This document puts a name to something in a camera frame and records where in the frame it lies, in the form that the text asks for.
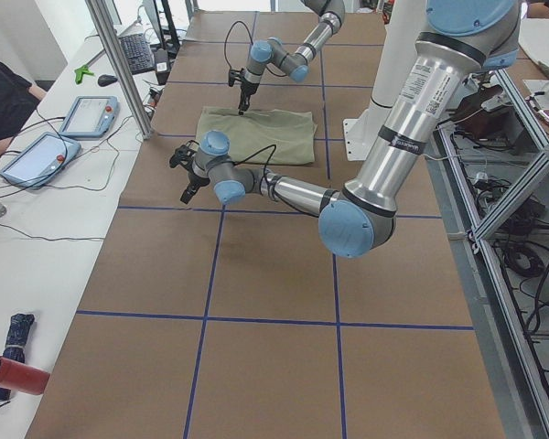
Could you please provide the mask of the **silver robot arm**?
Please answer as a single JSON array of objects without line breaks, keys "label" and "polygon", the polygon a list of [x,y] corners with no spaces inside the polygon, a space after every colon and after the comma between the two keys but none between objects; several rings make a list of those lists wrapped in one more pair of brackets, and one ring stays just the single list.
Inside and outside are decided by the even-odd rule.
[{"label": "silver robot arm", "polygon": [[250,99],[257,92],[264,71],[269,65],[281,70],[295,82],[302,82],[308,74],[309,63],[317,56],[325,43],[336,35],[345,18],[345,5],[340,0],[303,1],[303,4],[319,17],[318,24],[301,45],[291,53],[279,38],[270,37],[252,43],[247,64],[240,70],[230,69],[229,86],[240,82],[241,96],[238,114],[244,114],[250,107]]},{"label": "silver robot arm", "polygon": [[371,147],[358,175],[341,190],[248,168],[231,158],[226,134],[209,131],[169,159],[171,167],[188,172],[181,201],[206,186],[223,205],[258,194],[317,218],[320,239],[340,257],[383,245],[395,229],[397,193],[459,84],[516,60],[521,10],[518,1],[396,2],[383,57],[399,92],[378,131],[368,135]]}]

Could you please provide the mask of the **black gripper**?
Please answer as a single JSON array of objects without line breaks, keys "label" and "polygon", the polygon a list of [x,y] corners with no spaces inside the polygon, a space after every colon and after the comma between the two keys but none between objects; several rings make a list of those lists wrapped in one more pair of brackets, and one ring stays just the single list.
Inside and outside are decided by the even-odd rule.
[{"label": "black gripper", "polygon": [[197,195],[197,188],[206,187],[210,184],[207,173],[199,168],[195,162],[189,165],[188,180],[189,183],[180,196],[180,201],[184,204],[188,204]]},{"label": "black gripper", "polygon": [[241,97],[238,106],[238,114],[244,114],[249,109],[251,97],[258,90],[258,84],[242,78],[240,87]]}]

